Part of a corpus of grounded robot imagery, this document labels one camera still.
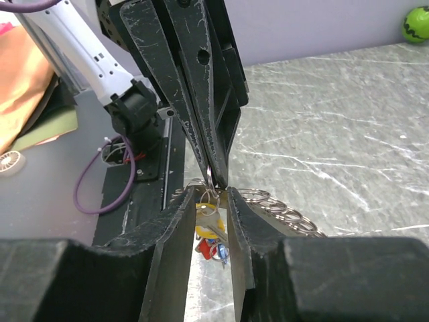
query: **key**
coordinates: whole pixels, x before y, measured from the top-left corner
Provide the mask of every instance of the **key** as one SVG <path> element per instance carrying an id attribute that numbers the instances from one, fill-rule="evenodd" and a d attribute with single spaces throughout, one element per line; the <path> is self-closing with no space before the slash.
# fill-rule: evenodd
<path id="1" fill-rule="evenodd" d="M 211 230 L 220 239 L 222 244 L 229 248 L 228 236 L 225 232 L 218 227 L 218 220 L 221 218 L 219 212 L 211 216 L 204 216 L 203 214 L 196 215 L 196 225 Z"/>

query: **red key tag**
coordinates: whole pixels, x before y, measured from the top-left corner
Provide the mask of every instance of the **red key tag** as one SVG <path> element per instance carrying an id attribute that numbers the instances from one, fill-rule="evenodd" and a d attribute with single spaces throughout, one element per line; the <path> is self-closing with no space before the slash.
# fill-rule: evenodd
<path id="1" fill-rule="evenodd" d="M 207 239 L 203 238 L 196 247 L 196 250 L 197 252 L 200 252 L 206 260 L 209 260 L 217 253 L 217 247 L 214 247 L 212 250 L 212 254 L 210 255 L 211 248 L 212 244 Z"/>

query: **white wall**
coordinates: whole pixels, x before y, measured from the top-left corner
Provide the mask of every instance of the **white wall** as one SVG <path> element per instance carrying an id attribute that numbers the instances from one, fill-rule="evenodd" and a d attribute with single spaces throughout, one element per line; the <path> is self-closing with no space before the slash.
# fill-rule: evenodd
<path id="1" fill-rule="evenodd" d="M 72 0 L 130 72 L 131 55 L 103 37 L 94 0 Z M 427 0 L 225 0 L 245 65 L 401 42 L 405 14 Z M 0 22 L 5 13 L 0 13 Z"/>

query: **yellow key tag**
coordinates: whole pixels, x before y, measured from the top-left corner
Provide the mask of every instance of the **yellow key tag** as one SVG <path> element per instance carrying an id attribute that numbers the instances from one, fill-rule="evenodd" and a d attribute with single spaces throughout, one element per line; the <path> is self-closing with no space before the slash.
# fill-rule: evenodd
<path id="1" fill-rule="evenodd" d="M 225 226 L 223 224 L 223 221 L 221 219 L 221 216 L 218 211 L 216 211 L 216 206 L 211 205 L 210 203 L 197 203 L 196 204 L 196 216 L 213 216 L 213 220 L 217 220 L 217 225 L 220 230 L 225 232 Z M 196 226 L 195 232 L 198 236 L 206 239 L 217 239 L 218 236 L 213 233 L 211 230 L 202 227 L 202 226 Z"/>

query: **cable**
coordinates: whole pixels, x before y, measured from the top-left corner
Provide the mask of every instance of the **cable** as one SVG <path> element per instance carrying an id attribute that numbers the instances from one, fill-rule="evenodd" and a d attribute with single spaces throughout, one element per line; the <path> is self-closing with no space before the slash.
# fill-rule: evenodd
<path id="1" fill-rule="evenodd" d="M 101 151 L 103 151 L 103 148 L 105 148 L 106 146 L 108 146 L 110 144 L 110 142 L 106 142 L 105 145 L 101 149 L 99 149 L 99 151 L 95 154 L 93 159 L 89 162 L 89 164 L 86 166 L 86 168 L 80 174 L 80 176 L 76 182 L 76 185 L 74 186 L 73 203 L 74 203 L 74 206 L 80 212 L 86 213 L 87 215 L 96 215 L 96 214 L 102 215 L 103 213 L 108 213 L 109 211 L 115 210 L 115 208 L 117 208 L 125 200 L 125 198 L 129 194 L 129 192 L 131 190 L 131 185 L 133 184 L 134 176 L 135 176 L 135 160 L 134 160 L 133 150 L 131 149 L 131 146 L 129 145 L 128 140 L 124 137 L 122 137 L 122 140 L 125 143 L 125 149 L 127 150 L 128 154 L 130 156 L 130 161 L 131 161 L 131 173 L 129 175 L 128 183 L 125 186 L 125 189 L 123 190 L 121 195 L 119 195 L 119 197 L 115 201 L 113 201 L 110 205 L 107 205 L 106 207 L 103 207 L 101 209 L 95 209 L 95 210 L 85 209 L 84 207 L 82 207 L 80 205 L 80 203 L 78 201 L 79 186 L 82 183 L 82 180 L 83 180 L 85 174 L 88 172 L 89 168 L 94 164 L 95 160 L 99 157 Z"/>
<path id="2" fill-rule="evenodd" d="M 43 11 L 52 6 L 56 5 L 61 0 L 45 0 L 37 3 L 10 3 L 0 2 L 0 11 L 12 12 L 12 13 L 33 13 Z"/>

